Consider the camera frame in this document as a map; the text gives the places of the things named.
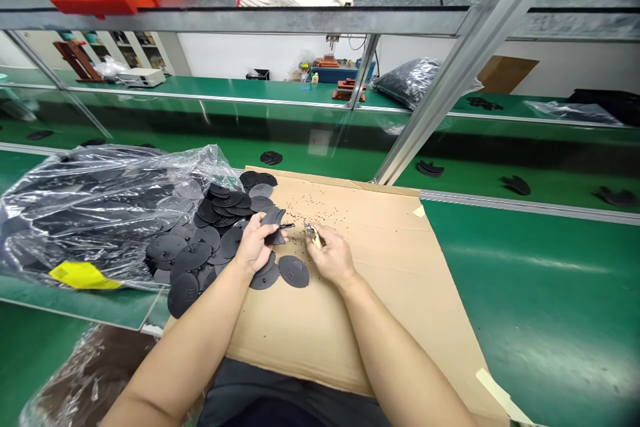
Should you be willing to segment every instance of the metal pole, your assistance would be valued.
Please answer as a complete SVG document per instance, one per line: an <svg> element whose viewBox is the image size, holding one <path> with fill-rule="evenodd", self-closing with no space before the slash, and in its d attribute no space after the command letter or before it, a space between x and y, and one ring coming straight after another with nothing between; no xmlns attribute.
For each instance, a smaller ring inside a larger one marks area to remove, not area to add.
<svg viewBox="0 0 640 427"><path fill-rule="evenodd" d="M16 33L13 30L6 30L7 36L11 39L12 42L18 47L22 53L24 53L29 60L31 60L36 67L38 67L42 73L44 73L49 80L53 82L53 84L58 87L58 90L62 92L62 94L69 100L69 103L72 103L85 117L89 119L89 121L96 127L102 135L106 138L111 139L113 136L109 133L102 123L91 113L91 111L85 106L84 103L73 93L69 91L69 86L64 83L60 78L55 74L53 70L49 68L49 66L42 61L38 54L32 50L31 46L22 38L22 36Z"/></svg>
<svg viewBox="0 0 640 427"><path fill-rule="evenodd" d="M379 39L380 35L378 35L377 33L367 35L367 37L365 38L365 48L362 53L360 68L358 68L358 75L355 78L355 87L353 88L353 92L351 92L351 99L347 104L349 110L358 108L358 106L360 105L360 95L362 95L362 90L367 79L367 73L369 72L371 61L373 60L373 54L375 53L375 48L378 45Z"/></svg>
<svg viewBox="0 0 640 427"><path fill-rule="evenodd" d="M534 1L482 0L469 9L440 74L393 144L373 183L393 185Z"/></svg>

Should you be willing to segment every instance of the yellow label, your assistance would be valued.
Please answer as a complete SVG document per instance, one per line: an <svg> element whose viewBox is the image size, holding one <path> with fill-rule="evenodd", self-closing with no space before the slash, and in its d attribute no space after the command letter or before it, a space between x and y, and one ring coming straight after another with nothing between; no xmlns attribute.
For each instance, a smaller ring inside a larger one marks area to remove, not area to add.
<svg viewBox="0 0 640 427"><path fill-rule="evenodd" d="M77 289L112 290L120 287L90 262L63 262L49 272L58 282Z"/></svg>

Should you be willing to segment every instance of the cardboard sheet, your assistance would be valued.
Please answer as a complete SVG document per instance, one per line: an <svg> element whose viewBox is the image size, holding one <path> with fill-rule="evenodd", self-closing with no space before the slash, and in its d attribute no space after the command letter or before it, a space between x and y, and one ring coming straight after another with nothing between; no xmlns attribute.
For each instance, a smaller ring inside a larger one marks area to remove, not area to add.
<svg viewBox="0 0 640 427"><path fill-rule="evenodd" d="M424 347L483 426L506 426L498 401L476 378L487 369L418 191L259 167L278 180L271 199L287 213L290 242L277 257L295 255L309 268L309 286L281 278L249 290L227 356L336 389L372 396L347 310L307 254L303 220L344 235L355 266L391 313Z"/></svg>

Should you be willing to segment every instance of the forearm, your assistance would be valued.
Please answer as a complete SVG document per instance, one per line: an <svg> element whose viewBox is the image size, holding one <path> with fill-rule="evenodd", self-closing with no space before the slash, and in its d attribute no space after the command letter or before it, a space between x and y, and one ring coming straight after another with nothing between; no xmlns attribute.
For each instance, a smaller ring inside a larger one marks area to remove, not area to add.
<svg viewBox="0 0 640 427"><path fill-rule="evenodd" d="M119 401L142 399L182 419L227 351L251 274L231 262L152 349Z"/></svg>
<svg viewBox="0 0 640 427"><path fill-rule="evenodd" d="M339 290L369 381L392 425L476 425L440 369L360 275Z"/></svg>

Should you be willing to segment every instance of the white machine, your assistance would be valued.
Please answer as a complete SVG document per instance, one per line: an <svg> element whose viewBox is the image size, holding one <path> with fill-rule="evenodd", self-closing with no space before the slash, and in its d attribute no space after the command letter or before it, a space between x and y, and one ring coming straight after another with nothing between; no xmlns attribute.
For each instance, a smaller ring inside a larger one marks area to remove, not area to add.
<svg viewBox="0 0 640 427"><path fill-rule="evenodd" d="M160 69L134 68L118 77L127 87L155 87L165 81L165 74Z"/></svg>

